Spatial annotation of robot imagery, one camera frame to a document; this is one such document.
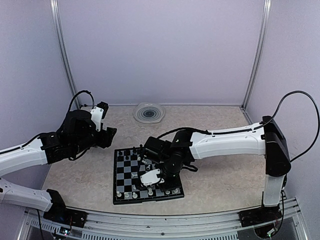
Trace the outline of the black white chess board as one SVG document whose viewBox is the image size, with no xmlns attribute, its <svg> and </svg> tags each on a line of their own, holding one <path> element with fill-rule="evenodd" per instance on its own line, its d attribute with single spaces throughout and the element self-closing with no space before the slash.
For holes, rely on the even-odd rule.
<svg viewBox="0 0 320 240">
<path fill-rule="evenodd" d="M 185 196 L 179 176 L 165 178 L 160 167 L 140 149 L 123 148 L 114 151 L 113 204 L 129 205 L 167 201 Z"/>
</svg>

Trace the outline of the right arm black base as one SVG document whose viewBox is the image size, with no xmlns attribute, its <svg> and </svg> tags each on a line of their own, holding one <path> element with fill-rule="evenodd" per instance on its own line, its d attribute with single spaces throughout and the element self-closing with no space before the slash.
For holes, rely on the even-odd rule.
<svg viewBox="0 0 320 240">
<path fill-rule="evenodd" d="M 261 206 L 242 210 L 238 213 L 241 226 L 249 227 L 254 225 L 259 225 L 267 223 L 270 221 L 279 220 L 282 218 L 283 213 L 280 209 L 280 204 L 276 206 L 265 206 L 263 200 L 261 201 Z"/>
</svg>

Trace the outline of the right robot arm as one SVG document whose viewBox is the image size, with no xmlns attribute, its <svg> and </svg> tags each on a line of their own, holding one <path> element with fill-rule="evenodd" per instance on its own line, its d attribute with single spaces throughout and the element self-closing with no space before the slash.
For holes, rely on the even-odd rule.
<svg viewBox="0 0 320 240">
<path fill-rule="evenodd" d="M 180 127 L 172 130 L 172 141 L 163 135 L 150 136 L 142 147 L 142 157 L 157 164 L 157 168 L 140 176 L 144 187 L 160 184 L 164 190 L 176 179 L 182 169 L 193 170 L 196 160 L 228 155 L 257 155 L 265 157 L 265 184 L 262 206 L 256 218 L 266 222 L 280 203 L 285 176 L 291 170 L 287 141 L 271 116 L 244 127 L 224 130 L 200 130 Z"/>
</svg>

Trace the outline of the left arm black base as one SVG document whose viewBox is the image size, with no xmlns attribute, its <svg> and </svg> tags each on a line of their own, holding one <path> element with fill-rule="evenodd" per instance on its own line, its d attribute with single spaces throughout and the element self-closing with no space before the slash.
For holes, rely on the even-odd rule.
<svg viewBox="0 0 320 240">
<path fill-rule="evenodd" d="M 67 208 L 58 191 L 47 189 L 51 197 L 52 206 L 43 213 L 43 218 L 52 222 L 68 225 L 71 227 L 84 228 L 88 213 L 82 210 Z"/>
</svg>

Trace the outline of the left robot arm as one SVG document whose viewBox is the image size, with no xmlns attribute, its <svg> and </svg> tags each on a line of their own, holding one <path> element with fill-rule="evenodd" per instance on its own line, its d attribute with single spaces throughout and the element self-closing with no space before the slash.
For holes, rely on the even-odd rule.
<svg viewBox="0 0 320 240">
<path fill-rule="evenodd" d="M 34 166 L 52 165 L 62 160 L 75 161 L 93 147 L 111 146 L 117 129 L 103 128 L 105 111 L 73 110 L 67 112 L 57 131 L 44 132 L 30 141 L 3 150 L 0 153 L 0 175 Z M 70 218 L 70 211 L 58 191 L 37 190 L 0 180 L 0 202 L 50 212 L 63 223 Z"/>
</svg>

